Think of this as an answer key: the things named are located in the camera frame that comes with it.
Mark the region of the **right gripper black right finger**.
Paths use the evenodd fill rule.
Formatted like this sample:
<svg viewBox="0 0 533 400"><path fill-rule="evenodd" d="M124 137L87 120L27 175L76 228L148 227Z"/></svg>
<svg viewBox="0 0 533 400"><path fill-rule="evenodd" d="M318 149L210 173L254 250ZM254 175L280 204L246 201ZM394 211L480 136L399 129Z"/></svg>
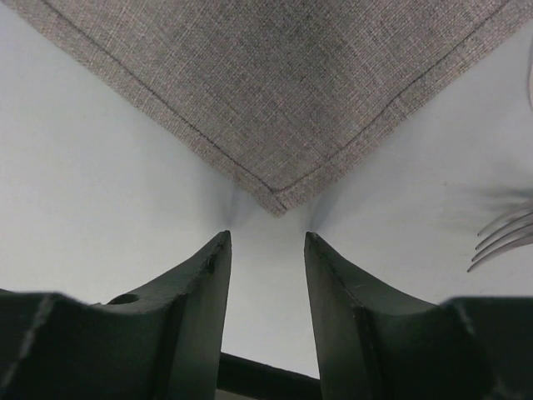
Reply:
<svg viewBox="0 0 533 400"><path fill-rule="evenodd" d="M528 297L412 297L318 234L304 249L325 399L529 399Z"/></svg>

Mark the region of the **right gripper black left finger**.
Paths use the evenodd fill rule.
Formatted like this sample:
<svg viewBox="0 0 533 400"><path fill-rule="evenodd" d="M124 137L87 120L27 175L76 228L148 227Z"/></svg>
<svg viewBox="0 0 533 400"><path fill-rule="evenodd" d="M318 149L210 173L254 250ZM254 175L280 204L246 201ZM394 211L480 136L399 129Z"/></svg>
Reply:
<svg viewBox="0 0 533 400"><path fill-rule="evenodd" d="M106 304L2 291L2 398L213 398L231 263L223 231Z"/></svg>

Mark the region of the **silver metal fork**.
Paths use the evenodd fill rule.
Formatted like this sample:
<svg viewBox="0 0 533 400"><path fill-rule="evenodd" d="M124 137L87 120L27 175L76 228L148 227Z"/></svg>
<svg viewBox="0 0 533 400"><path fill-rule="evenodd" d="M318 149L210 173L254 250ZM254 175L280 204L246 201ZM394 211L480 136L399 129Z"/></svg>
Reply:
<svg viewBox="0 0 533 400"><path fill-rule="evenodd" d="M476 254L467 269L469 273L503 253L532 244L532 201L502 213L477 236L481 241L475 247Z"/></svg>

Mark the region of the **grey cloth napkin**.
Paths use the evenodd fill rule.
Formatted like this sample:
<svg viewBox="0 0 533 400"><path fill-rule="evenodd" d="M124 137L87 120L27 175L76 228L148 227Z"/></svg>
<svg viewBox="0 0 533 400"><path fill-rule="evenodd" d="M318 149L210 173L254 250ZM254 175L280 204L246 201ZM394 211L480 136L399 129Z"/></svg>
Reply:
<svg viewBox="0 0 533 400"><path fill-rule="evenodd" d="M10 1L275 216L532 18L529 1Z"/></svg>

